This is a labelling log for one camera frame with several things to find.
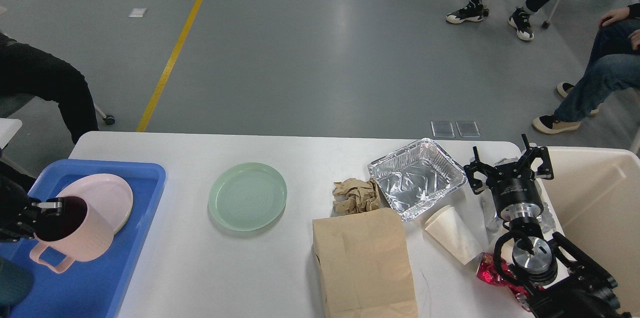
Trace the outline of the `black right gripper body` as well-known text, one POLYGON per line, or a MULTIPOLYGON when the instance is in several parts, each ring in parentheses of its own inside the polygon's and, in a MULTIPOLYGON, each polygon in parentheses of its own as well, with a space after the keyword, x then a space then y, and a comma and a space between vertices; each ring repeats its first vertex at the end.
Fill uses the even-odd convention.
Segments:
POLYGON ((504 222, 536 223, 544 211, 541 195, 533 179, 491 179, 491 194, 496 215, 504 222))

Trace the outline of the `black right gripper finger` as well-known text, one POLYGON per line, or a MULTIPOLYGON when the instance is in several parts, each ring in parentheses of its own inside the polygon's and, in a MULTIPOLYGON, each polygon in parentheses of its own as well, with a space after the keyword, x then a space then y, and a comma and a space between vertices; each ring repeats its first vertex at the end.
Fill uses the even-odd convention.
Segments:
POLYGON ((473 159, 468 165, 463 166, 467 181, 474 195, 480 195, 485 189, 492 188, 501 179, 501 171, 495 166, 487 165, 480 160, 478 148, 473 146, 473 159), (475 177, 476 173, 485 176, 485 180, 475 177))
POLYGON ((526 135, 521 135, 525 150, 514 162, 510 173, 515 178, 551 181, 554 179, 553 164, 546 146, 532 146, 526 135))

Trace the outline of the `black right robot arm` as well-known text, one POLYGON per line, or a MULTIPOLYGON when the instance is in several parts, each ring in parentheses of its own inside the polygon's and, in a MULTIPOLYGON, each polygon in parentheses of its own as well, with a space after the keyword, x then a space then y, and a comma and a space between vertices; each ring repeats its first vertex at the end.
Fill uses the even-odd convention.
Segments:
POLYGON ((474 147, 463 168, 474 194, 490 190, 506 230, 494 244, 494 270, 525 291, 520 301, 535 318, 630 318, 630 312, 620 312, 618 284, 607 270, 562 233, 544 238, 537 179, 553 179, 553 164, 547 147, 531 146, 525 134, 522 140, 520 157, 492 166, 474 147))

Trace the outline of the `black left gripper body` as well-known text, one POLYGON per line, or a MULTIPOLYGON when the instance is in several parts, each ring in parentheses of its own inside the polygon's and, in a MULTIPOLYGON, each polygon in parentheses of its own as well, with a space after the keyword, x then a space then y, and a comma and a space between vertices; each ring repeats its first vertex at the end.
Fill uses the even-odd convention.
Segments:
POLYGON ((36 198, 29 197, 16 182, 4 175, 0 184, 0 241, 15 243, 21 239, 35 237, 37 220, 34 204, 36 198))

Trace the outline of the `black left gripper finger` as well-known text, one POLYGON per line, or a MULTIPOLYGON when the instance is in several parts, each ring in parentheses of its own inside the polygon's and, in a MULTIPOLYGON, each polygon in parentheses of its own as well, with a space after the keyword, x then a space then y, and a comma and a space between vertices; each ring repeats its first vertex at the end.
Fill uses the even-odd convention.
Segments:
POLYGON ((30 203, 30 208, 38 217, 60 217, 66 213, 66 198, 55 197, 44 202, 35 200, 30 203))

